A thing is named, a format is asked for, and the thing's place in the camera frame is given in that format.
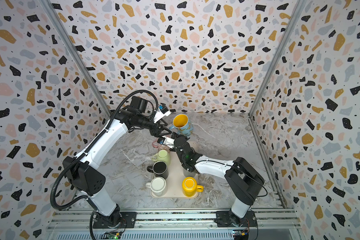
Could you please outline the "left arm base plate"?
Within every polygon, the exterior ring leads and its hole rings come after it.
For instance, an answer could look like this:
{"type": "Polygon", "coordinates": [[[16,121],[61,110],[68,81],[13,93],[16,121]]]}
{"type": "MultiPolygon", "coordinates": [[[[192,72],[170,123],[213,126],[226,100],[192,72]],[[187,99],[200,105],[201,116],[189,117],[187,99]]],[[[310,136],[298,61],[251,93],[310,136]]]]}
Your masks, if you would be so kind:
{"type": "Polygon", "coordinates": [[[111,216],[95,217],[94,229],[133,229],[137,219],[137,212],[118,212],[111,216]]]}

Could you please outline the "pink patterned mug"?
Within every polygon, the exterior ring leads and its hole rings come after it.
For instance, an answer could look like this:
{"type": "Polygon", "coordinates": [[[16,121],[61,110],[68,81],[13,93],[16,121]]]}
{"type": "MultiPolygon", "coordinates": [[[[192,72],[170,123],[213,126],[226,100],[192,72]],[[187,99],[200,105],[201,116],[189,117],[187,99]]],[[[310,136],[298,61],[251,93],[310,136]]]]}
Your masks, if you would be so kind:
{"type": "Polygon", "coordinates": [[[165,145],[161,145],[161,144],[157,143],[157,140],[154,140],[152,142],[152,147],[157,149],[158,152],[161,150],[165,150],[169,153],[172,150],[169,146],[165,146],[165,145]]]}

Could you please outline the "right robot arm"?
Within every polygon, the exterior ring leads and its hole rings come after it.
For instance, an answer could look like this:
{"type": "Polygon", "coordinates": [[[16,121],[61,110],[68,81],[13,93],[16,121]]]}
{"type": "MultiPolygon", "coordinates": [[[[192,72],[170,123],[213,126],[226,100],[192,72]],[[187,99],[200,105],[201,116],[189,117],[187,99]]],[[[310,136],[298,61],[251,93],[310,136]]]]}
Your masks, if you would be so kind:
{"type": "Polygon", "coordinates": [[[225,179],[236,199],[227,217],[219,217],[223,226],[240,227],[245,224],[245,215],[264,187],[264,178],[244,158],[224,161],[197,153],[188,143],[187,137],[173,133],[174,149],[183,169],[192,174],[208,174],[225,179]]]}

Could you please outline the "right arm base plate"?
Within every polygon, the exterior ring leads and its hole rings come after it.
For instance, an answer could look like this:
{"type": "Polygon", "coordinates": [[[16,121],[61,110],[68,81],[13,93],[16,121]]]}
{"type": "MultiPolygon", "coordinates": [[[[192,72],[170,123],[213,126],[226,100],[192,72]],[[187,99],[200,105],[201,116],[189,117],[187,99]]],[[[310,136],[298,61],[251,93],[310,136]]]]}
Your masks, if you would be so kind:
{"type": "Polygon", "coordinates": [[[219,228],[223,227],[236,227],[236,228],[245,228],[245,227],[257,227],[257,218],[255,212],[248,210],[246,215],[242,218],[237,217],[229,211],[217,211],[215,223],[219,228]]]}

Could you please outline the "light blue yellow-inside mug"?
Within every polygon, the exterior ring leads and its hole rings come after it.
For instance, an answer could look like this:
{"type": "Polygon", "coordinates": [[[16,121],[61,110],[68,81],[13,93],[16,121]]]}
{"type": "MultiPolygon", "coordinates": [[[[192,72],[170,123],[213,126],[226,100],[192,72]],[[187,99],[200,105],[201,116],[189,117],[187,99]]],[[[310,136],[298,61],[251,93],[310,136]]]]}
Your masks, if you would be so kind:
{"type": "Polygon", "coordinates": [[[173,124],[169,127],[169,129],[179,135],[190,137],[193,133],[194,127],[187,115],[179,114],[173,119],[173,124]]]}

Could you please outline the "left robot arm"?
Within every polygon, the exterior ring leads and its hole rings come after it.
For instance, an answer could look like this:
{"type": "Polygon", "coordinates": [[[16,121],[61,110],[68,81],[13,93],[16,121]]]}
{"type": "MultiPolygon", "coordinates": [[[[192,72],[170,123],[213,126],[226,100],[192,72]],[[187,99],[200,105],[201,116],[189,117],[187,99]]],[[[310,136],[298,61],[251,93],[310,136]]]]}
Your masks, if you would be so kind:
{"type": "Polygon", "coordinates": [[[130,103],[125,106],[126,100],[122,101],[99,135],[83,151],[63,161],[63,175],[81,193],[66,207],[84,199],[95,211],[97,221],[104,222],[110,228],[121,223],[122,215],[120,207],[105,188],[106,177],[98,170],[106,154],[122,136],[134,130],[149,130],[156,138],[171,132],[163,120],[171,113],[165,104],[155,102],[153,111],[146,116],[148,100],[137,96],[129,96],[128,99],[130,103]]]}

